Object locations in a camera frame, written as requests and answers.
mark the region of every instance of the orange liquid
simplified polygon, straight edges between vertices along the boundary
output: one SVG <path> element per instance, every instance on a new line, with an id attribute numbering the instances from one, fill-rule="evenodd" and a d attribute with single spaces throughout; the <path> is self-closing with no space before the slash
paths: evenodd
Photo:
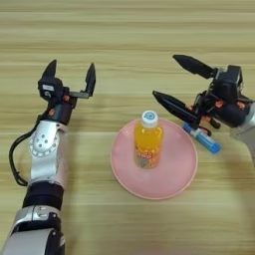
<path id="1" fill-rule="evenodd" d="M 144 127 L 138 122 L 134 128 L 134 161 L 141 168 L 154 168 L 160 160 L 163 129 Z"/>

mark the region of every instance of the wire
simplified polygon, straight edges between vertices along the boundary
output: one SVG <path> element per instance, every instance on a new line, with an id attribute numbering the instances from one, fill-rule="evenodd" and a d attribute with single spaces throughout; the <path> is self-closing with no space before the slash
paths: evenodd
<path id="1" fill-rule="evenodd" d="M 11 169 L 12 169 L 12 173 L 13 173 L 13 176 L 17 182 L 17 184 L 21 185 L 21 186 L 27 186 L 28 185 L 28 181 L 25 180 L 21 175 L 20 175 L 20 172 L 17 170 L 16 166 L 15 166 L 15 163 L 14 163 L 14 159 L 13 159 L 13 154 L 14 154 L 14 150 L 15 148 L 25 139 L 29 138 L 32 133 L 36 130 L 39 122 L 49 113 L 50 109 L 53 108 L 54 106 L 53 105 L 50 105 L 48 104 L 47 106 L 47 109 L 37 118 L 37 121 L 34 125 L 34 127 L 22 134 L 21 136 L 19 136 L 11 145 L 10 149 L 9 149 L 9 163 L 10 163 L 10 166 L 11 166 Z"/>

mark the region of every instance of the wood grain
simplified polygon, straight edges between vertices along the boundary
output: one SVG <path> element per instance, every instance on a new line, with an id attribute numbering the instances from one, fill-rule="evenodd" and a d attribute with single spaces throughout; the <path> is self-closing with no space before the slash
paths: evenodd
<path id="1" fill-rule="evenodd" d="M 199 167 L 181 195 L 151 202 L 116 182 L 110 151 L 117 131 L 146 109 L 180 124 L 151 95 L 159 90 L 191 104 L 208 81 L 183 71 L 173 54 L 212 66 L 241 65 L 244 93 L 255 98 L 255 2 L 250 0 L 0 1 L 0 245 L 25 189 L 12 179 L 8 149 L 45 102 L 37 81 L 53 59 L 73 90 L 90 62 L 97 88 L 70 123 L 70 179 L 63 226 L 67 254 L 197 255 L 255 253 L 255 174 L 247 148 L 214 132 L 213 156 L 196 143 Z M 27 144 L 16 154 L 29 175 Z"/>

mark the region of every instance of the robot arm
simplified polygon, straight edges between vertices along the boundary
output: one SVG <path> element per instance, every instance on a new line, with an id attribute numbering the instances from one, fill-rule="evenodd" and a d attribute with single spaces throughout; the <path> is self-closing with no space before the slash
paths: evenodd
<path id="1" fill-rule="evenodd" d="M 61 207 L 67 187 L 67 125 L 78 98 L 93 95 L 96 71 L 88 70 L 85 91 L 70 92 L 55 78 L 57 62 L 46 68 L 38 83 L 40 96 L 48 102 L 39 116 L 29 141 L 32 155 L 31 179 L 24 180 L 16 170 L 10 149 L 10 163 L 18 184 L 26 185 L 22 209 L 17 212 L 1 255 L 63 255 L 65 238 L 61 229 Z"/>
<path id="2" fill-rule="evenodd" d="M 207 91 L 197 95 L 190 108 L 170 95 L 153 91 L 156 100 L 171 114 L 194 129 L 202 128 L 208 135 L 211 131 L 200 125 L 203 120 L 214 128 L 220 128 L 220 122 L 225 123 L 231 127 L 231 135 L 248 146 L 255 166 L 255 103 L 241 94 L 241 67 L 228 66 L 225 71 L 211 68 L 189 56 L 174 55 L 173 58 L 183 69 L 204 79 L 212 79 L 212 82 Z"/>

